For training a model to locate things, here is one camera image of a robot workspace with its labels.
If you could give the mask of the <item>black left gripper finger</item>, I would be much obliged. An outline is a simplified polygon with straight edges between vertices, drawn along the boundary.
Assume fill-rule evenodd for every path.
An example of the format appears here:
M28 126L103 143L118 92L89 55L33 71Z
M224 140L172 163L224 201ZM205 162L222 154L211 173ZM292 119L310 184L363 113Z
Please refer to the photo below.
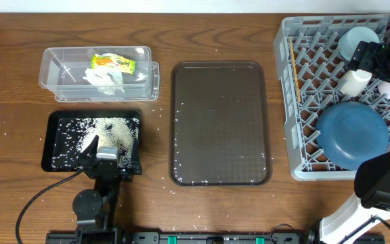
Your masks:
M90 165L95 160L99 136L96 135L87 148L79 155L79 165Z
M138 139L134 137L132 149L131 149L131 156L130 156L130 164L132 167L140 167L140 159L139 159L139 145L138 145Z

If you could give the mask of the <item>light blue bowl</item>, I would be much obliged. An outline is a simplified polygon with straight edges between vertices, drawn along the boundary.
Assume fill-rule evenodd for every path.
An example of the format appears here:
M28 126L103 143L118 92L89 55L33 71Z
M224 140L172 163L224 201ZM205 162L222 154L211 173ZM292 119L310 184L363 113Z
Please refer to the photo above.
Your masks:
M340 55L350 61L360 41L380 43L378 35L370 28L358 26L346 32L338 42Z

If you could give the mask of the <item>white plastic cup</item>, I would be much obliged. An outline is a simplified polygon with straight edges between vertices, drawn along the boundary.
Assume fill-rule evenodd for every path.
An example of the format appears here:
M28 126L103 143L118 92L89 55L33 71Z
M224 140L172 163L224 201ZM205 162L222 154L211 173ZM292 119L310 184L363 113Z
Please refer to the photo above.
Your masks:
M342 94L356 97L361 94L372 78L372 73L361 69L349 70L342 77L342 87L340 92Z

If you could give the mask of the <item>pink plastic cup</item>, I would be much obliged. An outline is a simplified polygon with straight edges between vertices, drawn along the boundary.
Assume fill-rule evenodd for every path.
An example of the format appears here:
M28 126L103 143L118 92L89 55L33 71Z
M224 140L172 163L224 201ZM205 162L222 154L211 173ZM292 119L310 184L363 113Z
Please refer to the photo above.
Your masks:
M390 100L390 83L381 81L378 85L378 91L381 95L385 94L386 99Z

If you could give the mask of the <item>grey dishwasher rack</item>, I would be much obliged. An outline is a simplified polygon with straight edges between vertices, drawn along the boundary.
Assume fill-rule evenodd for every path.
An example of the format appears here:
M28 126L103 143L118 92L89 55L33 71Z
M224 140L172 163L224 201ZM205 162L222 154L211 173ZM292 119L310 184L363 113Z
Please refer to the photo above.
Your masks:
M285 140L291 176L298 181L352 180L355 171L339 167L324 154L317 139L319 116L328 107L352 100L376 111L387 124L390 151L390 99L371 78L355 98L340 92L348 63L338 41L354 27L367 27L379 38L388 17L375 15L301 16L283 19L274 39L276 72L282 85Z

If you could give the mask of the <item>orange chopstick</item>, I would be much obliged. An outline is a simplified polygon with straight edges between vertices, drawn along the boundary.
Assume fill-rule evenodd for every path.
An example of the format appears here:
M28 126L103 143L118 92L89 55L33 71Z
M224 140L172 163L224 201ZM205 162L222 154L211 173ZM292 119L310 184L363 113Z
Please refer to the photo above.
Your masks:
M295 60L295 54L294 54L294 48L293 48L293 40L292 37L288 37L288 42L290 45L290 56L292 60L292 71L293 71L293 78L295 82L295 88L296 88L296 95L297 95L297 102L301 103L301 93L299 88L299 79L297 75L297 67L296 67L296 60Z

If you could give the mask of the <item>white paper napkin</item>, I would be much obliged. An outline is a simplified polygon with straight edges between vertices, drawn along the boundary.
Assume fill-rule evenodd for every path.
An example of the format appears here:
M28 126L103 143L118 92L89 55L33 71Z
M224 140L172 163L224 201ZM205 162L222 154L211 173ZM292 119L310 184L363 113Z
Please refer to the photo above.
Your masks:
M87 68L83 79L96 86L99 92L108 96L115 95L116 92L125 92L122 72L117 69Z

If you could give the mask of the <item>dark blue plate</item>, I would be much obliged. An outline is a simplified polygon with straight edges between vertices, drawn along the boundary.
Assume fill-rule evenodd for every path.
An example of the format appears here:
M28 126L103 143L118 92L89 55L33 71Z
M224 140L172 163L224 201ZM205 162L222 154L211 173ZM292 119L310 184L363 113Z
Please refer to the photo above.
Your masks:
M359 102L335 104L319 116L318 146L327 159L348 170L387 152L389 131L385 120Z

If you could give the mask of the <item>yellow green snack wrapper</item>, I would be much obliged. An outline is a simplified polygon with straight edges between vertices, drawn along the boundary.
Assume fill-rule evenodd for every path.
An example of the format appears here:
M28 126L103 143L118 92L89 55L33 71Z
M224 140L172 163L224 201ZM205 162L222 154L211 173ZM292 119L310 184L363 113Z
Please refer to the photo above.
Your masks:
M132 75L135 72L135 60L130 60L124 56L117 54L94 54L91 59L91 68L111 68L117 69L122 73L127 73Z

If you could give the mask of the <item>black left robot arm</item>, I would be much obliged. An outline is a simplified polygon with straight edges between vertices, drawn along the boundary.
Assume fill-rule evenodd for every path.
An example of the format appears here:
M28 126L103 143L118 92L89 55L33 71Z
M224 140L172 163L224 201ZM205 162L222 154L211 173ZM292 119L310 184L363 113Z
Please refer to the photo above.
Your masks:
M73 243L128 243L130 234L122 227L113 226L114 211L118 202L121 182L131 182L142 173L138 139L134 138L129 151L130 165L119 167L118 148L98 146L95 136L79 155L78 164L83 172L95 181L94 188L81 191L72 203L77 216L77 229Z

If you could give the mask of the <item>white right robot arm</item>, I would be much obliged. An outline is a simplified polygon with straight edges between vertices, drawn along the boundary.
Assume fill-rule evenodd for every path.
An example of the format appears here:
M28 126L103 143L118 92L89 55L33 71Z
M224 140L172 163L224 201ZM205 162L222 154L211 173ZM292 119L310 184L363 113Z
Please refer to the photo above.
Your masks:
M382 44L360 42L350 68L390 82L390 24ZM320 220L309 243L353 243L373 226L390 219L390 146L386 153L363 162L355 175L354 193L332 215Z

